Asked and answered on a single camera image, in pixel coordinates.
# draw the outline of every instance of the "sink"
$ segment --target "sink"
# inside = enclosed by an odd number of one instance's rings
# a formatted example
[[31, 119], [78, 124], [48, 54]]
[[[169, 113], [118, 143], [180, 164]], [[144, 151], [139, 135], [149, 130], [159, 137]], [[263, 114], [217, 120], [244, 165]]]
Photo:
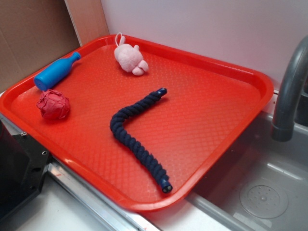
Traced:
[[274, 141], [271, 120], [259, 114], [190, 196], [231, 230], [308, 230], [308, 130]]

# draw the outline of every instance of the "red crumpled ball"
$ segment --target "red crumpled ball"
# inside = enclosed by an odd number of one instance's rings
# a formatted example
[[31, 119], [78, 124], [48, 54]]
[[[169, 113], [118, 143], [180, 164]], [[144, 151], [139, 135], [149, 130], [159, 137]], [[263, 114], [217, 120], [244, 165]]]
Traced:
[[37, 102], [37, 107], [45, 119], [65, 118], [70, 110], [68, 98], [56, 90], [43, 91]]

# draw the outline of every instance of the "sink drain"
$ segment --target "sink drain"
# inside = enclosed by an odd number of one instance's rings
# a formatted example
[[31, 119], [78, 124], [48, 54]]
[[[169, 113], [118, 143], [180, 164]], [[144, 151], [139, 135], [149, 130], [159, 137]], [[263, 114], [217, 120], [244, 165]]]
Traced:
[[247, 183], [241, 190], [240, 200], [244, 209], [258, 218], [276, 218], [288, 207], [285, 191], [266, 180]]

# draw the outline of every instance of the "white wall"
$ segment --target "white wall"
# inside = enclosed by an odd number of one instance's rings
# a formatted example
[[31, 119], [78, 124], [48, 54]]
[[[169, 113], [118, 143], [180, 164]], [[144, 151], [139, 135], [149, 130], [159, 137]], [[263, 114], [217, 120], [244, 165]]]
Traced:
[[110, 34], [249, 67], [278, 89], [300, 40], [308, 0], [101, 0]]

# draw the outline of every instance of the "tray rim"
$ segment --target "tray rim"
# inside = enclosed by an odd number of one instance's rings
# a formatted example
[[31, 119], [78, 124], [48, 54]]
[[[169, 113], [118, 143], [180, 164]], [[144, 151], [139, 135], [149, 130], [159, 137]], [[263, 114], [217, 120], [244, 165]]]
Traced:
[[[272, 95], [274, 93], [273, 84], [270, 81], [269, 77], [259, 71], [238, 66], [235, 64], [230, 64], [228, 62], [220, 61], [217, 59], [201, 56], [198, 54], [190, 53], [187, 51], [171, 48], [168, 46], [160, 45], [150, 41], [145, 41], [143, 39], [134, 38], [127, 35], [125, 35], [125, 37], [127, 39], [127, 43], [130, 43], [132, 45], [134, 45], [134, 43], [138, 44], [142, 49], [142, 51], [148, 52], [149, 47], [155, 47], [154, 52], [152, 52], [151, 50], [151, 52], [149, 53], [167, 59], [172, 57], [172, 60], [175, 60], [176, 62], [186, 63], [194, 67], [199, 67], [206, 70], [210, 68], [211, 69], [210, 71], [214, 73], [231, 77], [239, 81], [243, 81], [245, 83], [254, 86], [256, 89], [259, 90], [260, 101], [258, 102], [258, 104], [248, 113], [248, 115], [243, 120], [241, 120], [241, 122], [235, 127], [235, 129], [233, 129], [232, 132], [226, 137], [229, 145], [225, 144], [219, 145], [218, 148], [208, 157], [208, 159], [209, 158], [219, 159], [223, 155], [223, 153], [227, 150], [227, 148], [237, 139], [237, 137], [244, 131], [244, 129], [259, 114], [259, 112], [261, 112], [262, 108], [268, 103], [268, 101], [272, 98]], [[108, 35], [97, 38], [87, 43], [86, 45], [68, 53], [67, 55], [64, 55], [63, 58], [69, 57], [73, 52], [76, 51], [79, 52], [81, 56], [85, 56], [102, 46], [108, 46], [108, 45], [115, 45], [115, 35]], [[0, 97], [0, 112], [9, 120], [11, 120], [14, 124], [16, 124], [19, 128], [21, 128], [22, 130], [26, 131], [31, 136], [33, 136], [42, 145], [49, 148], [54, 146], [53, 142], [50, 142], [49, 140], [43, 138], [35, 129], [31, 128], [30, 125], [28, 125], [25, 121], [21, 120], [17, 115], [15, 115], [13, 112], [10, 111], [10, 102], [14, 101], [21, 93], [32, 88], [34, 86], [33, 78], [46, 67], [38, 70], [37, 72], [29, 75], [28, 77], [24, 78], [23, 80], [19, 81], [15, 85], [8, 88]], [[228, 70], [229, 74], [228, 75], [222, 74], [222, 72], [226, 70]], [[55, 151], [57, 153], [59, 151], [63, 152], [63, 150], [61, 150], [58, 147], [50, 148], [50, 151], [52, 153], [55, 153]], [[145, 203], [145, 202], [137, 202], [130, 199], [115, 186], [112, 186], [106, 180], [102, 180], [96, 174], [90, 172], [86, 167], [83, 167], [80, 163], [76, 162], [67, 163], [63, 160], [60, 160], [60, 162], [63, 162], [70, 169], [75, 171], [82, 178], [86, 179], [100, 192], [104, 193], [106, 196], [111, 198], [120, 206], [136, 212], [159, 210], [161, 208], [174, 204], [180, 199], [183, 199], [193, 188], [193, 186], [201, 179], [202, 176], [206, 174], [209, 168], [215, 163], [215, 161], [213, 163], [212, 161], [206, 161], [210, 163], [203, 162], [201, 166], [197, 168], [195, 173], [192, 176], [190, 176], [190, 178], [174, 194], [172, 194], [171, 196], [167, 196], [166, 198], [156, 202]], [[105, 193], [101, 189], [104, 187], [108, 189], [108, 193]]]

